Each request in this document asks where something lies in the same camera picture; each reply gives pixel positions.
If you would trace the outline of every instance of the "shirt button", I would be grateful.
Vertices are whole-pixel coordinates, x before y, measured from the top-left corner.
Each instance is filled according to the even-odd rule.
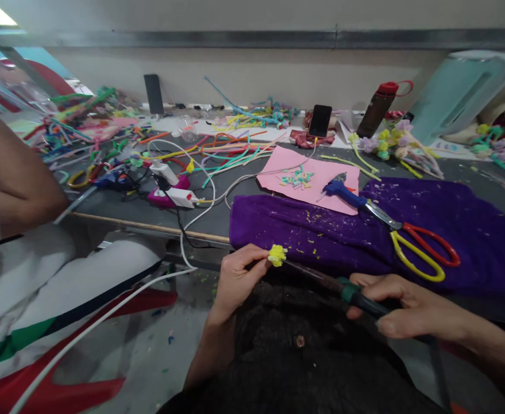
[[[304,337],[302,335],[298,335],[296,337],[296,346],[299,348],[303,348],[304,345],[306,345],[306,341],[304,340]]]

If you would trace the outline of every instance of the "red bottle cap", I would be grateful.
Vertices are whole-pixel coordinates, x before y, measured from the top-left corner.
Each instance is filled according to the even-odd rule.
[[[379,88],[377,89],[377,93],[385,95],[395,95],[396,92],[398,92],[398,88],[400,88],[400,86],[396,82],[381,83]]]

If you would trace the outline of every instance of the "white wall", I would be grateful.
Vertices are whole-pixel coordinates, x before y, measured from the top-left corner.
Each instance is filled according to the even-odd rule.
[[[0,0],[0,7],[34,32],[505,28],[505,0]]]
[[[237,105],[263,101],[271,95],[299,108],[319,103],[340,109],[356,104],[363,108],[379,83],[385,81],[413,79],[423,84],[446,55],[428,51],[271,49],[48,51],[88,87],[117,86],[144,101],[143,74],[157,73],[165,102],[223,104],[222,97],[204,80],[207,75]],[[396,104],[406,108],[411,99],[397,99]]]
[[[0,0],[31,32],[91,30],[325,30],[505,28],[505,0]],[[49,48],[91,89],[116,86],[146,101],[143,75],[157,73],[165,102],[221,104],[268,95],[299,108],[365,109],[377,86],[412,79],[408,109],[446,51]]]

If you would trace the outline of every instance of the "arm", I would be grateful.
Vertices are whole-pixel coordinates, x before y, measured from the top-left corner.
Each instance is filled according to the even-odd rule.
[[[271,263],[268,251],[248,244],[222,260],[214,306],[206,318],[201,342],[183,389],[191,388],[226,369],[235,352],[235,310],[246,300]],[[249,271],[245,269],[259,260]]]
[[[362,293],[370,299],[400,299],[404,309],[382,317],[377,326],[388,338],[411,338],[419,335],[453,342],[505,395],[505,332],[443,297],[409,282],[398,275],[370,276],[354,273],[350,280],[364,286]],[[361,311],[348,310],[350,319]]]
[[[0,120],[1,238],[53,220],[67,205],[47,166]]]

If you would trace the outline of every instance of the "pink foam sheet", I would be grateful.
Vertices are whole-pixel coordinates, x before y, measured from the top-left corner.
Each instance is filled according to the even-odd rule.
[[[300,169],[293,168],[300,163],[303,163],[302,167],[305,172],[315,173],[311,177],[311,181],[308,183],[311,187],[302,190],[300,188],[294,189],[290,184],[287,184],[286,186],[281,185],[281,178],[289,176],[297,169]],[[288,172],[273,172],[270,174],[258,175],[258,182],[265,189],[276,191],[287,197],[294,198],[295,200],[305,201],[313,205],[325,207],[329,210],[349,214],[351,216],[355,216],[357,214],[356,208],[348,205],[336,195],[326,195],[319,202],[316,202],[316,200],[323,192],[323,187],[325,187],[325,185],[327,185],[335,176],[341,173],[346,173],[345,186],[354,189],[354,194],[357,195],[360,177],[359,168],[341,163],[307,159],[306,156],[303,156],[291,149],[288,150],[281,146],[277,146],[271,157],[269,157],[269,161],[262,172],[283,169],[288,169]]]

